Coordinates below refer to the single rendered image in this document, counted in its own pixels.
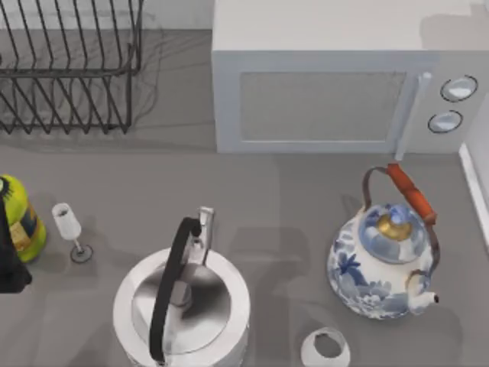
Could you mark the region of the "pale microwave oven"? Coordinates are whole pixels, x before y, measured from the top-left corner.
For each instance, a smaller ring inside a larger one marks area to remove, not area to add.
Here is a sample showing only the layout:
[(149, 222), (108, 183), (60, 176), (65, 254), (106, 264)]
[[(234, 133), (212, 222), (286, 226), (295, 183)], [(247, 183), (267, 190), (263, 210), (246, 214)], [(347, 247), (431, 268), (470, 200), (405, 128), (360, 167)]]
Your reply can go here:
[[(489, 96), (489, 0), (215, 0), (217, 149), (394, 156), (426, 71), (405, 154), (450, 154)], [(444, 82), (465, 75), (477, 91), (445, 101)], [(449, 110), (462, 124), (432, 133), (429, 119)]]

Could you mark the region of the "blue and white teapot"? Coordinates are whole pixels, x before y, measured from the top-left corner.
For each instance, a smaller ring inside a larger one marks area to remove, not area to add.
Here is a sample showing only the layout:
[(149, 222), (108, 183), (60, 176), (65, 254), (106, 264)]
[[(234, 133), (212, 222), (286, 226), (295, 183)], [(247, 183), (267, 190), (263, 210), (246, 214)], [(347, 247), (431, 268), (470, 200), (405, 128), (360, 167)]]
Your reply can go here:
[[(405, 203), (375, 204), (370, 178), (387, 175)], [(353, 312), (374, 320), (420, 315), (439, 302), (430, 291), (441, 249), (437, 214), (399, 164), (368, 169), (363, 205), (338, 231), (326, 261), (332, 290)]]

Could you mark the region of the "white wine glass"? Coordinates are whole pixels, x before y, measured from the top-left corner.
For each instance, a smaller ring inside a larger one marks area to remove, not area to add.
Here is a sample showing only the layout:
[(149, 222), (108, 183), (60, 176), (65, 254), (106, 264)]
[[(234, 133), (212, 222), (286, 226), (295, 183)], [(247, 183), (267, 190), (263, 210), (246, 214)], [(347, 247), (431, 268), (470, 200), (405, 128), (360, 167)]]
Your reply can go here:
[(60, 236), (73, 243), (70, 258), (77, 264), (86, 263), (92, 258), (93, 249), (90, 245), (79, 242), (82, 227), (68, 203), (57, 203), (52, 208), (52, 215)]

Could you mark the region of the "white cup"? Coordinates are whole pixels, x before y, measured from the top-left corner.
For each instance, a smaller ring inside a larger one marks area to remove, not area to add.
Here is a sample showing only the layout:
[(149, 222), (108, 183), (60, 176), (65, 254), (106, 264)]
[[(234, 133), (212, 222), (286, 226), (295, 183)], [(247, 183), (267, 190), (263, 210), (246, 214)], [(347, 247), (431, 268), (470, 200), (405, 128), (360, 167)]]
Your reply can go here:
[(300, 358), (304, 367), (349, 367), (351, 352), (341, 332), (323, 327), (303, 340)]

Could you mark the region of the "round microwave knob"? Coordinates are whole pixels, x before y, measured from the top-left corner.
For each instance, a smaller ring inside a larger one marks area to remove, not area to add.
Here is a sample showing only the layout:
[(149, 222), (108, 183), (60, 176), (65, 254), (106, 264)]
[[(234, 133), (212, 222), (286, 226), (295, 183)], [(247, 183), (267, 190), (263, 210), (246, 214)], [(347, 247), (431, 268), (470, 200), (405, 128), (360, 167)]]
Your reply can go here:
[(449, 110), (433, 115), (427, 122), (427, 127), (434, 134), (445, 134), (455, 131), (463, 119), (460, 112)]
[(470, 98), (478, 89), (478, 81), (469, 75), (450, 79), (440, 89), (441, 97), (448, 102), (456, 103)]

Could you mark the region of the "yellow green bottle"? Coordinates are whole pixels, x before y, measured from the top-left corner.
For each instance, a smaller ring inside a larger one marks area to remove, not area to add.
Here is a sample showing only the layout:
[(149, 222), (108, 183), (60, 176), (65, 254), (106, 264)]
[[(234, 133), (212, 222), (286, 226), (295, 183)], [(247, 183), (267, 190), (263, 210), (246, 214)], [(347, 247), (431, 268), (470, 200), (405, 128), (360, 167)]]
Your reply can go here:
[(34, 210), (23, 183), (8, 174), (0, 174), (0, 197), (5, 212), (13, 245), (24, 263), (33, 261), (43, 250), (47, 231)]

